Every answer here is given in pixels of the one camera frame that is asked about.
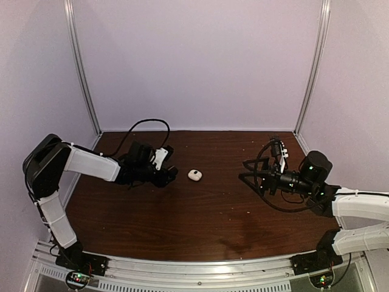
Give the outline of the white earbud charging case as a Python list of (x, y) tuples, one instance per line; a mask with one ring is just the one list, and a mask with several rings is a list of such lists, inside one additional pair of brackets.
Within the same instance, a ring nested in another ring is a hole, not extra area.
[(202, 173), (199, 170), (192, 169), (188, 172), (188, 178), (192, 181), (198, 182), (202, 179)]

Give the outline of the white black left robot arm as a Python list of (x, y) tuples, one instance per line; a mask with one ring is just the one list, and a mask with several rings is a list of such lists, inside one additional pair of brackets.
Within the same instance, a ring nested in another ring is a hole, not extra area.
[(65, 250), (64, 261), (74, 270), (83, 269), (88, 261), (81, 252), (59, 195), (64, 173), (77, 173), (109, 183), (134, 187), (135, 183), (151, 183), (163, 188), (178, 174), (175, 166), (167, 166), (174, 150), (170, 146), (154, 149), (148, 144), (132, 142), (127, 153), (116, 158), (66, 142), (56, 134), (47, 135), (22, 164), (24, 182), (40, 212), (44, 224), (57, 245)]

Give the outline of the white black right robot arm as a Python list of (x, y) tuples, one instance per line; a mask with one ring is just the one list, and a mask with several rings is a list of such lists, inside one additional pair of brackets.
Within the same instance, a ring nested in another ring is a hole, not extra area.
[(269, 157), (259, 156), (243, 162), (245, 173), (238, 178), (252, 189), (271, 208), (288, 213), (289, 209), (272, 204), (265, 194), (285, 192), (300, 195), (305, 207), (294, 209), (295, 213), (311, 210), (313, 213), (335, 218), (356, 217), (376, 220), (377, 224), (350, 229), (339, 228), (324, 234), (318, 251), (312, 254), (311, 262), (316, 268), (325, 268), (337, 256), (388, 248), (388, 193), (359, 191), (330, 185), (326, 179), (332, 163), (321, 152), (310, 151), (297, 171), (286, 168), (286, 154)]

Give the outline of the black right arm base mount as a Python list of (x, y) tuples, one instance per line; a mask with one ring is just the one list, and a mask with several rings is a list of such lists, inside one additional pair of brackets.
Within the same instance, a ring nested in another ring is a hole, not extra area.
[(334, 283), (336, 265), (343, 263), (342, 256), (337, 255), (332, 247), (338, 229), (325, 232), (319, 240), (316, 250), (291, 257), (294, 275), (309, 274), (309, 280), (315, 288), (328, 289)]

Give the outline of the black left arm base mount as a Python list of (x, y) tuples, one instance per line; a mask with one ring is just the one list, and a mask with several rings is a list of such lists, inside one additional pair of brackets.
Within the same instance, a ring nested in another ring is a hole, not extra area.
[(83, 245), (77, 240), (73, 245), (64, 248), (53, 237), (50, 254), (56, 257), (55, 264), (68, 269), (65, 284), (71, 291), (86, 288), (95, 276), (105, 276), (108, 258), (83, 251)]

